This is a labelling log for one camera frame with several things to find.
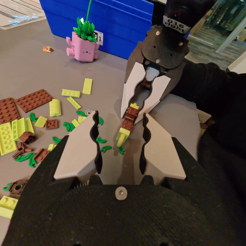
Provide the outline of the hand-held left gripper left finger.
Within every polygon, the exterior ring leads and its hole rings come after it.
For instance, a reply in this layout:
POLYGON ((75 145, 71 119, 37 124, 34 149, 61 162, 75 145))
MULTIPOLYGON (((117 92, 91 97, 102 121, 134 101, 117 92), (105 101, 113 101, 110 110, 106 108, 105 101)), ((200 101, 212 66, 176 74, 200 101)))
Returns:
POLYGON ((54 178, 56 180, 78 177, 86 183, 91 175, 100 174, 103 160, 97 137, 99 113, 97 110, 69 133, 58 163, 54 178))

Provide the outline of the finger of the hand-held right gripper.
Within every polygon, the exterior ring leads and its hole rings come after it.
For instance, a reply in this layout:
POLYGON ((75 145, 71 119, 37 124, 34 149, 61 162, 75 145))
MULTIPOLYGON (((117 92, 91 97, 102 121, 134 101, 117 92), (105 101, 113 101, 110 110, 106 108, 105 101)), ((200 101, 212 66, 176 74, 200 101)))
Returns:
POLYGON ((126 110, 129 107, 131 99, 134 97, 135 89, 140 82, 146 77, 146 71, 143 64, 135 62, 130 75, 124 84, 122 103, 121 103, 121 118, 124 117, 126 110))
POLYGON ((153 80, 151 92, 149 96, 144 100, 143 107, 139 111, 134 124, 143 119, 143 114, 149 113, 160 102, 161 97, 165 89, 167 88, 170 80, 171 79, 165 75, 157 77, 153 80))

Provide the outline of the brown and lime brick assembly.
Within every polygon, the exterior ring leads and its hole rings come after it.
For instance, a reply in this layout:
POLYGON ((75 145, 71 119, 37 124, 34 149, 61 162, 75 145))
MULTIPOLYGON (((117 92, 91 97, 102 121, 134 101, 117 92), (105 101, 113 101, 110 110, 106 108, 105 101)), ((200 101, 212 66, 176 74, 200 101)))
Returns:
POLYGON ((139 112, 139 106, 134 106, 131 103, 130 106, 128 107, 128 109, 126 110, 125 118, 121 123, 119 133, 116 137, 117 141, 119 139, 120 134, 122 133, 125 135, 125 140, 124 140, 124 143, 125 143, 125 141, 129 137, 129 135, 133 129, 134 121, 137 118, 138 112, 139 112))

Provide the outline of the scatter of green leaf pieces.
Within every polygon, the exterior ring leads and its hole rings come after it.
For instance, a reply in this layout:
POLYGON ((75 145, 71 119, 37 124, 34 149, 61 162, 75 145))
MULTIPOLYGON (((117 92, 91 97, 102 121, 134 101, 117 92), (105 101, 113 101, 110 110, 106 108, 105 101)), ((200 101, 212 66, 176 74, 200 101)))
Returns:
MULTIPOLYGON (((85 115, 84 112, 78 110, 76 111, 76 114, 79 115, 78 120, 74 119, 72 122, 64 122, 63 126, 66 127, 66 131, 68 133, 72 132, 79 124, 81 124, 87 117, 85 115)), ((39 120, 41 120, 41 117, 37 118, 35 117, 34 113, 30 113, 30 118, 27 119, 22 119, 22 120, 26 120, 26 123, 28 124, 28 126, 32 127, 32 123, 31 121, 35 121, 36 123, 38 123, 39 120)), ((104 121, 103 119, 99 116, 99 124, 98 125, 103 125, 104 121)), ((45 127, 46 129, 56 129, 58 127, 58 120, 57 119, 51 119, 51 120, 47 120, 45 123, 45 127)), ((34 141, 36 135, 34 132, 32 132, 31 130, 26 130, 23 133, 23 137, 25 136, 29 136, 31 138, 31 143, 32 141, 34 141)), ((48 149, 44 149, 41 148, 37 153, 33 152, 32 148, 27 148, 27 143, 24 143, 24 140, 18 140, 18 144, 17 144, 17 152, 12 156, 13 160, 16 162, 23 162, 26 160, 29 160, 29 166, 32 168, 35 168, 38 162, 42 162, 44 160, 44 158, 47 156, 48 153, 50 153, 56 146, 57 144, 62 140, 59 139, 55 136, 52 137, 54 143, 56 144, 50 144, 48 149)), ((98 143, 101 144, 105 144, 107 142, 107 140, 102 139, 101 137, 97 137, 96 141, 98 143)), ((105 145, 103 146, 100 151, 105 153, 107 150, 112 149, 112 146, 110 145, 105 145)), ((13 184, 12 183, 8 183, 6 187, 3 187, 2 189, 6 192, 9 192, 9 188, 10 186, 13 184)))

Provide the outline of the large brown studded plate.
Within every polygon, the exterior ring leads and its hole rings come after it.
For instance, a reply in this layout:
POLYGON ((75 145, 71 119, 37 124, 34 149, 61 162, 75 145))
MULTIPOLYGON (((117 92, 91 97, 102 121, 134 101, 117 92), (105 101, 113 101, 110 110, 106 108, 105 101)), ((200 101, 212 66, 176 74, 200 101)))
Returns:
POLYGON ((16 99, 14 102, 20 107, 20 109, 23 110, 23 112, 28 113, 52 100, 53 97, 49 95, 44 89, 41 89, 16 99))
POLYGON ((0 124, 20 119, 20 115, 12 98, 0 100, 0 124))

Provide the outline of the scatter of lime bricks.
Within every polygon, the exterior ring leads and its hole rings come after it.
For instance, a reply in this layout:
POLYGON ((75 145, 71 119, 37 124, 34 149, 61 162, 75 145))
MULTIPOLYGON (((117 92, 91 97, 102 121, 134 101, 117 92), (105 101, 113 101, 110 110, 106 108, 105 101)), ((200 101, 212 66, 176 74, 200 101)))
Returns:
MULTIPOLYGON (((61 107, 60 101, 53 99, 50 103, 50 117, 60 116, 61 107)), ((1 155, 6 155, 17 150, 16 140, 27 141, 27 144, 31 143, 29 136, 23 137, 23 133, 26 130, 34 132, 33 128, 26 124, 26 120, 16 119, 12 122, 1 125, 1 155)), ((53 202, 58 202, 59 198, 66 195, 73 189, 74 184, 80 184, 78 177, 69 177, 56 180, 54 174, 56 172, 58 163, 63 153, 64 147, 68 140, 69 135, 63 137, 44 160, 40 163, 35 170, 24 191, 21 193, 19 200, 12 198, 4 198, 4 202, 1 203, 3 210, 10 210, 6 212, 12 214, 11 223, 14 221, 32 222, 38 220, 38 217, 48 213, 50 217, 49 208, 53 202)))

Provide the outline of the blue plastic crate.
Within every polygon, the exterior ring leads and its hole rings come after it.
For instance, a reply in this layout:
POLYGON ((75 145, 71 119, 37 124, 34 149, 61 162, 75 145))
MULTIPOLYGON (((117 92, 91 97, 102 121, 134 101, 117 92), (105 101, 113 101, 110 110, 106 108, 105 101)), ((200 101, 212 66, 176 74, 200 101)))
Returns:
MULTIPOLYGON (((51 32, 72 37, 77 18, 86 20, 89 0, 40 0, 51 32)), ((149 1, 92 1, 88 20, 103 33, 101 51, 128 59, 152 26, 154 4, 149 1)))

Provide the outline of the green brick plant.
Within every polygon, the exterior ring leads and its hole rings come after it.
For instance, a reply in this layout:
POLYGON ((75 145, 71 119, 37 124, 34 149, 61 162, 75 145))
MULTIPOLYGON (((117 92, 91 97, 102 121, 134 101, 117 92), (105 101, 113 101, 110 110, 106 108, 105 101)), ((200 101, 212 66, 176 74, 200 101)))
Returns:
POLYGON ((88 10, 87 10, 87 17, 85 21, 82 21, 79 17, 77 18, 77 25, 78 27, 73 27, 74 32, 83 40, 88 40, 92 42, 97 42, 95 38, 95 26, 93 23, 90 23, 88 20, 90 8, 91 8, 92 0, 89 1, 88 10))

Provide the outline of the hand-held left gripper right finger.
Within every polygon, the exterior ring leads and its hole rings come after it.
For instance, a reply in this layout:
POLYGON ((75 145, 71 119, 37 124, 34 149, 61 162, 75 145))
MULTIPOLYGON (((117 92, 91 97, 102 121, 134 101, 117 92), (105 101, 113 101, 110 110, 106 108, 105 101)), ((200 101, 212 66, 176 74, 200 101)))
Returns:
POLYGON ((152 176, 155 185, 161 185, 165 178, 184 180, 185 171, 181 164, 172 136, 149 114, 143 115, 143 139, 140 154, 140 171, 152 176))

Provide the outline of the printed paper sheet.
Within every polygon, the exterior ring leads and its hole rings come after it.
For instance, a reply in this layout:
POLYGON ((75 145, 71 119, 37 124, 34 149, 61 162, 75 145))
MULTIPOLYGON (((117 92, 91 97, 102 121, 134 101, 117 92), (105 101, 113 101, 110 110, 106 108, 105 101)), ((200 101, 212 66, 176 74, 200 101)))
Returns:
POLYGON ((39 0, 1 0, 0 28, 3 30, 46 19, 39 0))

